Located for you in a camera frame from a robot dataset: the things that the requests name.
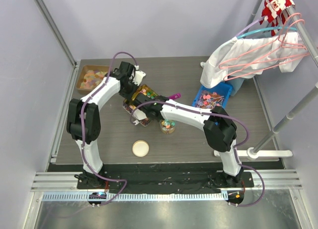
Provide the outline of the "red white cloth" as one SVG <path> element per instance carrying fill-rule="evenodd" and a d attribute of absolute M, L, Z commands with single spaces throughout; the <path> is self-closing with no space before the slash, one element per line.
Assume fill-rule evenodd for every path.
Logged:
<path fill-rule="evenodd" d="M 283 26 L 289 17 L 286 9 L 294 6 L 293 0 L 264 0 L 264 7 L 261 13 L 261 20 L 259 23 L 268 22 L 270 27 Z"/>

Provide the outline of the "clear glass jar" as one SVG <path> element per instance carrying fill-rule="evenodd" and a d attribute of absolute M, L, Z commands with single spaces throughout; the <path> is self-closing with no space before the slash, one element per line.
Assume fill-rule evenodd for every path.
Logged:
<path fill-rule="evenodd" d="M 172 120 L 160 120 L 159 125 L 164 134 L 172 134 L 175 131 L 175 122 Z"/>

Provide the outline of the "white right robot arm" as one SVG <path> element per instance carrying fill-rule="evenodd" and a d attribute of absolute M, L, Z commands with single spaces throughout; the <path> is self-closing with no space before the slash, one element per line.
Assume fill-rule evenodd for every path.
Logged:
<path fill-rule="evenodd" d="M 151 120 L 177 121 L 203 131 L 208 146 L 220 155 L 226 184 L 235 187 L 241 183 L 243 168 L 236 152 L 237 120 L 224 108 L 200 109 L 164 96 L 151 99 L 142 93 L 136 96 L 133 105 Z"/>

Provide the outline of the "grey clothes rack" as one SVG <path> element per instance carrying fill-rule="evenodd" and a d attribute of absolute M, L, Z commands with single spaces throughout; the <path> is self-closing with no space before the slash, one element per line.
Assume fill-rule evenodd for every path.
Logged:
<path fill-rule="evenodd" d="M 309 160 L 318 154 L 318 0 L 294 0 L 291 13 L 299 12 L 304 23 L 298 23 L 310 56 L 303 58 L 292 73 L 265 71 L 254 82 L 264 108 L 269 132 L 258 143 L 242 150 L 290 150 L 291 158 Z"/>

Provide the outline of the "aluminium corner post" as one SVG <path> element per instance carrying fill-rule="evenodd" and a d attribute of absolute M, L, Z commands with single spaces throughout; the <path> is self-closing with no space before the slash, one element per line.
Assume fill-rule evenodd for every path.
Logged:
<path fill-rule="evenodd" d="M 77 61 L 73 57 L 69 47 L 67 46 L 61 32 L 58 29 L 58 26 L 56 25 L 52 15 L 50 14 L 50 11 L 48 10 L 46 4 L 43 0 L 34 0 L 36 5 L 38 6 L 40 12 L 42 13 L 42 16 L 46 20 L 49 28 L 51 29 L 53 35 L 55 36 L 56 40 L 58 41 L 59 45 L 61 46 L 64 54 L 66 55 L 68 61 L 70 64 L 75 67 L 77 65 Z"/>

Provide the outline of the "gold tin of popsicle candies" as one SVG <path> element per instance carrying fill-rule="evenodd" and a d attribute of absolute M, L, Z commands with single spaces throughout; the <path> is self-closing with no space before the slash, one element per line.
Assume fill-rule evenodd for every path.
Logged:
<path fill-rule="evenodd" d="M 76 83 L 76 90 L 81 95 L 87 95 L 94 90 L 107 75 L 109 66 L 85 65 Z"/>

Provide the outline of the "aluminium frame rail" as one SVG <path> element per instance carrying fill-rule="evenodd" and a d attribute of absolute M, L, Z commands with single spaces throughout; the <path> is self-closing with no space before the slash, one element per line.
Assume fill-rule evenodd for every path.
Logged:
<path fill-rule="evenodd" d="M 172 194 L 189 193 L 190 191 L 207 188 L 232 189 L 221 172 L 207 171 L 173 171 L 173 172 L 113 172 L 109 175 L 111 182 L 97 186 L 89 185 L 88 181 L 78 177 L 77 172 L 44 172 L 37 173 L 31 186 L 32 191 L 71 191 L 71 190 L 102 190 L 110 189 L 117 192 L 127 179 L 124 193 Z M 242 182 L 237 188 L 255 189 L 301 189 L 302 184 L 295 170 L 260 170 L 259 173 L 247 170 L 243 173 Z"/>

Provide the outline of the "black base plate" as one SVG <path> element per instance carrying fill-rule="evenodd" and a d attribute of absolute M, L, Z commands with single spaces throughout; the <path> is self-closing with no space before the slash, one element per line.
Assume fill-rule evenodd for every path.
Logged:
<path fill-rule="evenodd" d="M 153 163 L 153 164 L 104 164 L 107 186 L 112 191 L 125 188 L 128 193 L 154 193 L 162 190 L 172 193 L 178 189 L 252 188 L 250 172 L 243 170 L 239 183 L 225 180 L 220 162 Z M 97 189 L 80 185 L 79 189 Z"/>

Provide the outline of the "dark tin of star candies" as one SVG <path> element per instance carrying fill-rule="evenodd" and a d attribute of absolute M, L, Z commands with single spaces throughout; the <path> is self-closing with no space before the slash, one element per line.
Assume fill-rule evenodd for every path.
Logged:
<path fill-rule="evenodd" d="M 158 94 L 154 90 L 152 90 L 146 84 L 143 84 L 138 88 L 137 92 L 134 93 L 133 101 L 129 101 L 127 99 L 123 101 L 123 109 L 129 114 L 131 114 L 132 111 L 135 110 L 137 106 L 139 106 L 139 104 L 154 100 L 157 96 Z M 144 127 L 146 127 L 152 121 L 146 116 L 146 114 L 141 110 L 141 108 L 137 109 L 132 114 L 132 117 L 133 123 L 135 125 L 140 124 Z"/>

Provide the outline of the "grey blue cloth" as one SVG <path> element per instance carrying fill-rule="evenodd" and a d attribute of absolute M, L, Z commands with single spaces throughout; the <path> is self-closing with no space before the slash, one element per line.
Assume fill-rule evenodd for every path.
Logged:
<path fill-rule="evenodd" d="M 234 96 L 239 91 L 243 82 L 244 82 L 244 78 L 240 78 L 240 77 L 235 79 L 230 79 L 229 81 L 227 81 L 227 84 L 232 86 L 230 96 Z"/>

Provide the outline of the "teal hanger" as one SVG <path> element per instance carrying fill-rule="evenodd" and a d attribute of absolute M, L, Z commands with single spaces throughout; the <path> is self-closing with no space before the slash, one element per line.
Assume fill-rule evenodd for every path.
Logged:
<path fill-rule="evenodd" d="M 282 29 L 282 26 L 261 28 L 261 29 L 249 31 L 247 33 L 233 37 L 232 39 L 241 39 L 241 38 L 245 38 L 246 36 L 256 35 L 256 34 L 260 34 L 262 38 L 267 38 L 267 37 L 271 37 L 272 32 L 279 33 L 281 29 Z"/>

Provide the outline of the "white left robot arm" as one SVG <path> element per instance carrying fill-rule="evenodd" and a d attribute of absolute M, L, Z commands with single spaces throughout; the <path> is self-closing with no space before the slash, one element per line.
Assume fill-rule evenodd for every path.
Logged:
<path fill-rule="evenodd" d="M 116 94 L 131 99 L 145 76 L 138 65 L 121 62 L 89 94 L 69 102 L 67 132 L 80 149 L 83 161 L 82 173 L 75 176 L 80 185 L 96 189 L 105 185 L 107 179 L 97 143 L 101 131 L 100 110 Z"/>

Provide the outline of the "blue bin of lollipops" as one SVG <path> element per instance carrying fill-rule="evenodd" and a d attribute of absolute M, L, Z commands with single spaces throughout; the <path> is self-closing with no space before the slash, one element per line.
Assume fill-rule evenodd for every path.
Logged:
<path fill-rule="evenodd" d="M 230 84 L 224 82 L 213 88 L 206 88 L 202 85 L 192 102 L 192 106 L 202 109 L 214 109 L 216 106 L 221 106 L 225 109 L 232 89 Z"/>

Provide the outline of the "round gold jar lid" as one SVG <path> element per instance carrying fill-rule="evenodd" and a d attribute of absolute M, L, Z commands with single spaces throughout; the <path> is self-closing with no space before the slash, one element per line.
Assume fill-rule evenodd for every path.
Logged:
<path fill-rule="evenodd" d="M 132 152 L 137 157 L 145 157 L 149 153 L 149 149 L 149 144 L 143 140 L 138 140 L 132 145 Z"/>

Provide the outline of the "magenta plastic scoop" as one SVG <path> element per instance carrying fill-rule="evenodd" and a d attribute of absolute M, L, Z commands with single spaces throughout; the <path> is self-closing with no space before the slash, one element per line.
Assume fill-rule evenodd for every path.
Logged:
<path fill-rule="evenodd" d="M 168 98 L 172 99 L 172 100 L 176 100 L 176 99 L 178 99 L 180 97 L 181 97 L 181 94 L 180 93 L 176 93 L 176 94 L 173 94 L 173 95 L 169 96 Z"/>

